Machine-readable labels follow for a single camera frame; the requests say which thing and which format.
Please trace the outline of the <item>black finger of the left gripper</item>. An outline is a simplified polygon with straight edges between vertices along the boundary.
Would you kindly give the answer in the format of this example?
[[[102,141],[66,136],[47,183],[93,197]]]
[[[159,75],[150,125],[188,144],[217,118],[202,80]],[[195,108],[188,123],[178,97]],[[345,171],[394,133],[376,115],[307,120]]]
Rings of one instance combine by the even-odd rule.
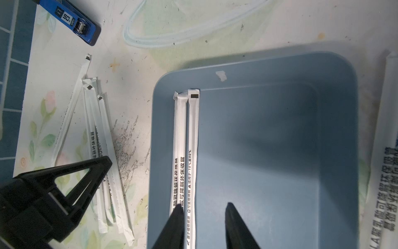
[[[21,173],[1,184],[1,248],[49,249],[79,225],[112,166],[109,157]],[[56,179],[87,170],[67,194]]]

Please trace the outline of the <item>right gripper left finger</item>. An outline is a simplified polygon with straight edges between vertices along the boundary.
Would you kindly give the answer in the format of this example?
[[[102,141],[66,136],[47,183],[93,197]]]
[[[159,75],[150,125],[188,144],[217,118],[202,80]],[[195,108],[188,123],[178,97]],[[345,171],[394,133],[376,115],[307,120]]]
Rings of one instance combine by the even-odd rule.
[[[184,212],[181,204],[176,205],[157,238],[153,249],[183,249]]]

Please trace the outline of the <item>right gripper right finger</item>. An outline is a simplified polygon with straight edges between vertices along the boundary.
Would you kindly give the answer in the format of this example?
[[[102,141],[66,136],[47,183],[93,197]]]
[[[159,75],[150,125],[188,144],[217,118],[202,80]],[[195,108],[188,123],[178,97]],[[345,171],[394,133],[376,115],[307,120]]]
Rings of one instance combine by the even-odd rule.
[[[260,248],[232,202],[227,204],[225,227],[227,249]]]

